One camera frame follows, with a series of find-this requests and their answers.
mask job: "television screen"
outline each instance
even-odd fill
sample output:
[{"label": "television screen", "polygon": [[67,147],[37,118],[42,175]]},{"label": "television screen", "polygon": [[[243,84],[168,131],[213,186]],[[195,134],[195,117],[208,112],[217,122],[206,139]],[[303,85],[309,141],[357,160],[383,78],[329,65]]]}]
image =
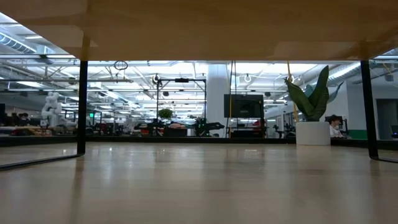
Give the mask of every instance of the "television screen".
[{"label": "television screen", "polygon": [[[264,98],[262,95],[231,95],[231,118],[263,118]],[[229,118],[229,94],[224,95],[224,117]]]}]

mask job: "metal frame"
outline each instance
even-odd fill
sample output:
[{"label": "metal frame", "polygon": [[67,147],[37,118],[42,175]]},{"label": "metal frame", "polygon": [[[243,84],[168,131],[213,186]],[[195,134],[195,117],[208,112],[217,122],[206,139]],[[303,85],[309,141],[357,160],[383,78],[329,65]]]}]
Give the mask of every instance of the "metal frame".
[{"label": "metal frame", "polygon": [[[88,62],[81,61],[80,62],[80,83],[79,83],[79,118],[85,118],[87,112],[87,73],[88,73]],[[69,155],[69,156],[59,156],[59,157],[51,157],[46,159],[37,159],[33,161],[25,161],[25,162],[16,162],[12,164],[6,164],[0,166],[0,170],[8,170],[21,168],[26,166],[32,166],[37,164],[44,164],[47,162],[55,162],[62,161],[65,159],[73,159],[80,156],[84,156],[86,153],[86,119],[78,120],[78,129],[77,129],[77,154]]]},{"label": "metal frame", "polygon": [[379,153],[377,151],[376,122],[374,119],[371,72],[368,60],[361,61],[361,73],[362,73],[363,98],[365,104],[366,130],[367,130],[366,132],[368,135],[369,157],[377,161],[398,163],[398,160],[396,159],[379,157]]},{"label": "metal frame", "polygon": [[[165,88],[167,86],[167,84],[169,84],[169,82],[178,82],[178,80],[181,80],[181,78],[175,78],[175,79],[158,79],[157,83],[156,83],[156,121],[159,122],[159,92],[160,90],[162,90],[163,88]],[[194,82],[198,85],[198,87],[205,92],[205,119],[206,119],[206,107],[207,107],[207,83],[205,79],[194,79],[194,78],[184,78],[184,80],[188,80],[188,82]],[[162,86],[161,89],[159,89],[159,85],[160,83],[162,83],[162,81],[165,81],[166,83]],[[205,89],[203,89],[197,82],[204,82],[205,83]]]}]

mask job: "green leaf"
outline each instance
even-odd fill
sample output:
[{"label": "green leaf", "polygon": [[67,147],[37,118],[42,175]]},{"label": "green leaf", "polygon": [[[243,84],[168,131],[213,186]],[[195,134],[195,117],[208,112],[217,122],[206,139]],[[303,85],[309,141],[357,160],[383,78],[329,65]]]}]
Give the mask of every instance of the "green leaf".
[{"label": "green leaf", "polygon": [[306,117],[307,121],[319,121],[319,119],[326,111],[326,105],[328,104],[328,100],[329,100],[329,91],[326,88],[320,95],[317,106],[314,108],[312,113],[308,117]]},{"label": "green leaf", "polygon": [[319,74],[318,82],[314,91],[308,97],[308,100],[312,106],[314,107],[317,106],[317,103],[324,94],[325,89],[327,90],[326,84],[328,82],[328,78],[329,78],[329,66],[326,66],[324,69],[322,69],[321,73]]},{"label": "green leaf", "polygon": [[297,85],[285,80],[287,85],[287,91],[289,92],[290,98],[297,105],[297,108],[306,116],[311,114],[314,107],[309,102],[303,91]]},{"label": "green leaf", "polygon": [[340,83],[340,84],[337,86],[336,91],[335,91],[334,93],[332,93],[332,94],[329,96],[328,103],[330,103],[330,102],[332,102],[333,100],[336,99],[337,94],[338,94],[338,90],[340,89],[340,87],[341,87],[341,85],[342,85],[343,83],[344,83],[344,82]]},{"label": "green leaf", "polygon": [[311,85],[307,85],[304,93],[306,97],[309,97],[313,93],[313,87]]},{"label": "green leaf", "polygon": [[170,110],[170,109],[167,109],[167,108],[161,109],[161,110],[158,112],[158,115],[159,115],[159,117],[162,118],[162,119],[170,119],[170,118],[173,116],[173,111]]}]

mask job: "pillar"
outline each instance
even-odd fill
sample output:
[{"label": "pillar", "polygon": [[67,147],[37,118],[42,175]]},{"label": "pillar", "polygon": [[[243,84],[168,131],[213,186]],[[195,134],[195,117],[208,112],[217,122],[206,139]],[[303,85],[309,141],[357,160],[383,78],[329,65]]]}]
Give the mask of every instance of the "pillar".
[{"label": "pillar", "polygon": [[[227,65],[209,65],[207,73],[207,107],[206,117],[209,123],[220,122],[227,125],[224,118],[224,94],[229,94],[229,74]],[[226,130],[210,131],[210,134],[226,136]]]}]

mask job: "white robot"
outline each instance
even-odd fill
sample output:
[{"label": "white robot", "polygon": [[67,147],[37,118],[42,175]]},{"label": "white robot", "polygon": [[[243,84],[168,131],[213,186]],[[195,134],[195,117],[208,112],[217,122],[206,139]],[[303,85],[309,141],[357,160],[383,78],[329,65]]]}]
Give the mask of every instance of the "white robot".
[{"label": "white robot", "polygon": [[56,127],[59,124],[76,126],[76,123],[68,122],[63,116],[59,116],[62,113],[62,104],[58,102],[59,97],[59,93],[49,92],[49,95],[45,98],[40,122],[42,127]]}]

